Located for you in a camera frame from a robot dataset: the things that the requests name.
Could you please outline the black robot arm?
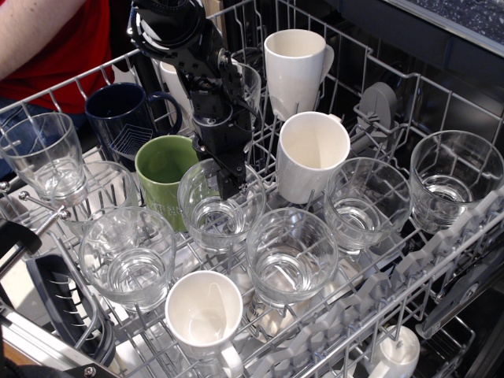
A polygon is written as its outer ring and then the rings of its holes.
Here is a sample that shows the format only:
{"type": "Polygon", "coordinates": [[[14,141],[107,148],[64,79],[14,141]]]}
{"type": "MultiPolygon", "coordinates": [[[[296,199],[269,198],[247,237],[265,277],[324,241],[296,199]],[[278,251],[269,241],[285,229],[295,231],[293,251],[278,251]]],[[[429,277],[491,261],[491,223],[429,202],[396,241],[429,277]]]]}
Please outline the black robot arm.
{"type": "Polygon", "coordinates": [[[243,74],[198,1],[134,1],[128,34],[146,56],[172,65],[192,108],[193,147],[217,163],[222,199],[246,182],[245,148],[258,113],[246,100],[243,74]]]}

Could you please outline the person forearm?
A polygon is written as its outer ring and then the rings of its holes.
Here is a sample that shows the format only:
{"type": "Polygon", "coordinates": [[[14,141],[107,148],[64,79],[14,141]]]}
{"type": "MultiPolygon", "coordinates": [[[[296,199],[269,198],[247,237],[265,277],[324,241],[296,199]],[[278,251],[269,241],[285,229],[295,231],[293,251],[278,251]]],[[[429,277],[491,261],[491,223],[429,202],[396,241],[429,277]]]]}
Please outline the person forearm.
{"type": "Polygon", "coordinates": [[[84,1],[6,1],[1,5],[1,78],[29,62],[77,14],[84,1]]]}

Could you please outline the white mug behind arm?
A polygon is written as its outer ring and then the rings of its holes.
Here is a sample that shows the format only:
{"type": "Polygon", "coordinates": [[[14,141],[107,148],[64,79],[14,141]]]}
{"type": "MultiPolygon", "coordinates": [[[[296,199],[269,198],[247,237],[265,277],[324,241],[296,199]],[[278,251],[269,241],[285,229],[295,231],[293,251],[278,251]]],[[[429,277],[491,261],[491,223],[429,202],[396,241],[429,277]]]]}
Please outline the white mug behind arm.
{"type": "Polygon", "coordinates": [[[178,77],[176,68],[165,62],[160,63],[161,75],[165,81],[169,93],[177,101],[186,120],[191,119],[191,104],[189,98],[183,88],[183,85],[178,77]]]}

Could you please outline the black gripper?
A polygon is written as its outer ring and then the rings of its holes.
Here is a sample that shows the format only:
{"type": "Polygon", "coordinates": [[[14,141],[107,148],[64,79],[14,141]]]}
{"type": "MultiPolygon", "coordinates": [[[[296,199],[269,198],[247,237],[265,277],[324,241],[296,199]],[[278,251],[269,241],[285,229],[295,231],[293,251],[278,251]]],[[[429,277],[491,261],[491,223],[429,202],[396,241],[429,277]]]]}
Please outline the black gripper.
{"type": "Polygon", "coordinates": [[[211,157],[221,167],[217,186],[222,200],[237,195],[246,184],[245,147],[251,141],[253,118],[242,106],[228,107],[222,117],[192,116],[198,157],[211,157]]]}

